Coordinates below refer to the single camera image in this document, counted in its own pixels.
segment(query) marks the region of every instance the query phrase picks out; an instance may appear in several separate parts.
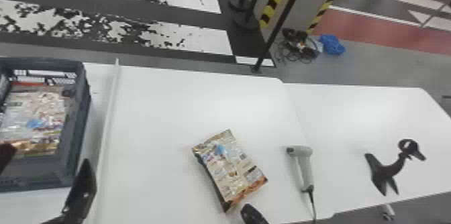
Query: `white table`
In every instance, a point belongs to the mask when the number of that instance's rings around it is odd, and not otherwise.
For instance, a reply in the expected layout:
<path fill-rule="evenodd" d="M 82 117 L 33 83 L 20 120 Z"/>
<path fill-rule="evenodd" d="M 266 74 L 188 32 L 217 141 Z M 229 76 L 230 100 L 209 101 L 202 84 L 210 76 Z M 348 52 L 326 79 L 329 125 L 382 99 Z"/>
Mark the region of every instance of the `white table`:
<path fill-rule="evenodd" d="M 328 184 L 336 213 L 451 191 L 451 119 L 422 89 L 286 85 L 313 148 L 315 181 Z M 419 143 L 427 160 L 407 160 L 399 195 L 373 185 L 364 154 L 397 159 L 400 139 Z"/>
<path fill-rule="evenodd" d="M 91 107 L 85 139 L 81 151 L 83 158 L 97 160 L 97 145 L 102 138 L 103 123 L 107 112 L 108 97 L 115 67 L 105 64 L 85 64 L 87 78 L 91 86 Z M 2 223 L 32 224 L 41 223 L 58 216 L 69 188 L 12 192 L 0 194 L 0 216 Z"/>
<path fill-rule="evenodd" d="M 103 139 L 99 192 L 86 224 L 235 224 L 242 223 L 238 211 L 244 203 L 270 223 L 308 221 L 310 204 L 299 192 L 295 162 L 285 153 L 290 145 L 314 149 L 318 219 L 451 190 L 451 174 L 441 173 L 449 165 L 451 119 L 421 89 L 284 85 L 253 76 L 86 67 L 93 102 L 83 157 L 92 159 L 94 143 Z M 191 147 L 229 128 L 269 182 L 226 215 Z M 407 161 L 395 177 L 401 194 L 383 197 L 363 155 L 372 152 L 390 164 L 405 137 L 417 140 L 428 159 Z M 67 193 L 64 188 L 1 194 L 2 221 L 50 219 Z"/>
<path fill-rule="evenodd" d="M 286 154 L 306 141 L 280 80 L 128 66 L 120 76 L 88 224 L 242 223 L 246 202 L 270 223 L 311 219 Z M 226 129 L 269 180 L 227 215 L 191 152 Z M 319 218 L 332 216 L 325 196 Z"/>

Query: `gray floor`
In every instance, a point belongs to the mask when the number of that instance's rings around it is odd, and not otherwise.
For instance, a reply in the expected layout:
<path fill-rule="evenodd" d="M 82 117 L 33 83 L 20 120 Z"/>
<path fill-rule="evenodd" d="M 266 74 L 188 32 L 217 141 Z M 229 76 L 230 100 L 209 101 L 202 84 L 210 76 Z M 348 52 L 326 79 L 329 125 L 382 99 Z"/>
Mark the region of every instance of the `gray floor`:
<path fill-rule="evenodd" d="M 263 68 L 262 76 L 280 78 L 284 82 L 334 85 L 372 85 L 421 87 L 437 101 L 451 95 L 451 56 L 411 50 L 387 48 L 371 44 L 342 41 L 347 51 L 339 57 L 321 55 L 312 64 L 300 62 Z M 47 56 L 84 62 L 173 68 L 229 74 L 250 74 L 249 66 L 191 60 L 134 56 L 87 50 L 71 50 L 44 46 L 0 43 L 2 56 Z M 451 223 L 451 193 L 393 205 L 397 212 L 394 223 Z M 341 213 L 320 223 L 384 223 L 377 208 Z"/>

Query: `gray plastic crate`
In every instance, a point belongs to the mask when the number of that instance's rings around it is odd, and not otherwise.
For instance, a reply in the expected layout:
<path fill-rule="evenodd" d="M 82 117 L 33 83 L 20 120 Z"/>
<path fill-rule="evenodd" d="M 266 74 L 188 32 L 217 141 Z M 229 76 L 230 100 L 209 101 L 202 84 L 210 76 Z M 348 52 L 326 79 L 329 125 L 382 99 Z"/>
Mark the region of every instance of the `gray plastic crate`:
<path fill-rule="evenodd" d="M 64 86 L 72 99 L 54 154 L 15 158 L 0 176 L 0 192 L 70 186 L 77 172 L 91 95 L 81 62 L 51 58 L 0 58 L 0 109 L 12 82 L 43 80 Z"/>

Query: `snack bag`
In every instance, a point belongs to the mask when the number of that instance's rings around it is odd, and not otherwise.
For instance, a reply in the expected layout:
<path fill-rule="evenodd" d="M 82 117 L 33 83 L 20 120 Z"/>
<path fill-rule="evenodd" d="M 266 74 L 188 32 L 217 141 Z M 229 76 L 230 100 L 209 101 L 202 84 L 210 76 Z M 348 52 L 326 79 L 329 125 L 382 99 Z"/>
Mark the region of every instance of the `snack bag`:
<path fill-rule="evenodd" d="M 225 213 L 268 181 L 239 147 L 230 129 L 195 146 L 193 153 L 212 180 Z"/>

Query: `red floor marking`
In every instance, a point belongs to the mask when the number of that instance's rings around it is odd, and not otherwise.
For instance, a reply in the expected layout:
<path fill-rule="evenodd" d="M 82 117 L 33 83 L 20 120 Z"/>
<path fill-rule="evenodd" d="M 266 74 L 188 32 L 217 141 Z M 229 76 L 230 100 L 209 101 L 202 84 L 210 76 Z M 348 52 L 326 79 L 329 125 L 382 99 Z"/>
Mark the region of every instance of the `red floor marking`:
<path fill-rule="evenodd" d="M 335 9 L 326 11 L 314 34 L 333 34 L 343 40 L 451 56 L 451 32 L 420 28 Z"/>

